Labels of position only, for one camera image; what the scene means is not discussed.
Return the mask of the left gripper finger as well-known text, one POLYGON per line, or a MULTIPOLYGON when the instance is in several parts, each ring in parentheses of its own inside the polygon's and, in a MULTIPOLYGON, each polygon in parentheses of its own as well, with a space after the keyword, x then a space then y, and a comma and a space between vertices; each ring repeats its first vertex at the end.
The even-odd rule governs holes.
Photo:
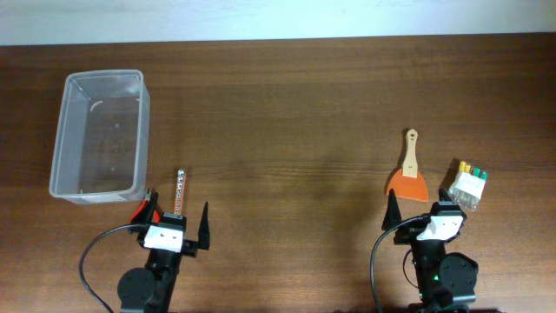
POLYGON ((157 192, 142 200, 139 208, 131 216, 132 231, 141 231, 159 222, 159 212, 156 208, 157 200, 157 192))
POLYGON ((203 207, 202 218, 198 230, 198 249, 209 250, 210 248, 210 228, 209 228, 209 203, 203 207))

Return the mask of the orange handled pliers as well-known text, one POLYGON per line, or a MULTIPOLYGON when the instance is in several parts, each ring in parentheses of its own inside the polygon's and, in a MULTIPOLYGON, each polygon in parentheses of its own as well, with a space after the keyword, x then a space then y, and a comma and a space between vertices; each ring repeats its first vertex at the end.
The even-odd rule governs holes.
POLYGON ((134 223, 159 223, 160 213, 157 209, 157 193, 147 188, 139 208, 132 214, 130 222, 134 223))

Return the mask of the orange socket holder strip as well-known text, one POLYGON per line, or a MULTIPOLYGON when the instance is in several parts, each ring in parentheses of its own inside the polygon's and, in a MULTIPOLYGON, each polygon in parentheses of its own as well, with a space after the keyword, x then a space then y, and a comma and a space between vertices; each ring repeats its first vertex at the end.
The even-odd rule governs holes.
POLYGON ((178 170, 176 186, 175 186, 175 203, 174 203, 174 213, 176 215, 182 214, 185 182, 186 182, 185 170, 178 170))

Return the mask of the clear plastic container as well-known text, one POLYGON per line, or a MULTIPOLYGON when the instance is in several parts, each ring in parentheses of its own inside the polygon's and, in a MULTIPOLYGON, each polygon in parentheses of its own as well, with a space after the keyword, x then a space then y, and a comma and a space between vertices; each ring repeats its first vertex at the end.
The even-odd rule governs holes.
POLYGON ((150 95, 139 70, 67 76, 49 193, 76 204, 140 201, 146 190, 150 95))

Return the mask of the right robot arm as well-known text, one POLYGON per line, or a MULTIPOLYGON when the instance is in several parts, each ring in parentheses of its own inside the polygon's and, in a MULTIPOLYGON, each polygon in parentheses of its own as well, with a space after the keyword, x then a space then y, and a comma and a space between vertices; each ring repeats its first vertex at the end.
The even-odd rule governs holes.
POLYGON ((468 312, 468 304, 476 301, 479 265, 459 252, 446 251, 466 220, 466 213, 443 189, 428 213, 402 220, 395 192, 388 192, 381 229, 394 233, 394 244, 410 247, 420 294, 420 301, 409 304, 408 311, 468 312))

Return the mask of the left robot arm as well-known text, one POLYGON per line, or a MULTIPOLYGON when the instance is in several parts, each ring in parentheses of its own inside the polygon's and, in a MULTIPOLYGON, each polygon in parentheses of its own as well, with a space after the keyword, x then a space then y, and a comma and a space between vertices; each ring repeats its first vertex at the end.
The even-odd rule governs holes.
POLYGON ((128 270, 117 286, 121 312, 167 312, 184 257, 210 247, 209 206, 204 205, 198 239, 185 237, 187 218, 157 209, 158 194, 145 200, 130 218, 139 245, 149 252, 141 268, 128 270))

